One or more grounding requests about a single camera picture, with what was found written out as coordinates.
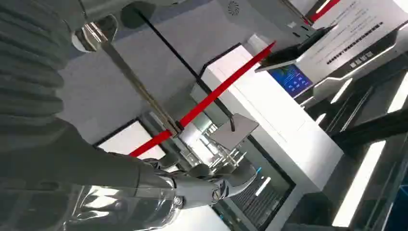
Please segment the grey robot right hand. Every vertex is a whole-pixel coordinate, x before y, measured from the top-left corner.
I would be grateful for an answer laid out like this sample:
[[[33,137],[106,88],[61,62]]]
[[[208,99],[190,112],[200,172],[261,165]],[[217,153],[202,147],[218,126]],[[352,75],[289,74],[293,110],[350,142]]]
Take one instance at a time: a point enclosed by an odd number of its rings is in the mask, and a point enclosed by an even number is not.
[[[188,208],[244,191],[252,165],[229,174],[172,172],[93,147],[73,127],[0,128],[3,231],[151,231]]]

